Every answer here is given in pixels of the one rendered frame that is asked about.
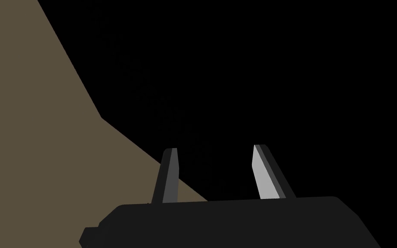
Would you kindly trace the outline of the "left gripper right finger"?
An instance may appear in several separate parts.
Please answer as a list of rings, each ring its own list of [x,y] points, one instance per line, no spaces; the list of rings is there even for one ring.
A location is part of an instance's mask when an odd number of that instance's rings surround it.
[[[254,145],[251,166],[260,199],[296,198],[270,149],[265,144]]]

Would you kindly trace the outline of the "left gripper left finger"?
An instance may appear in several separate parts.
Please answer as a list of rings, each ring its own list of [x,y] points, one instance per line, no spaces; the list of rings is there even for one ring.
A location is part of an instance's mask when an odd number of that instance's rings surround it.
[[[179,159],[177,148],[168,148],[163,152],[155,184],[152,204],[178,202]]]

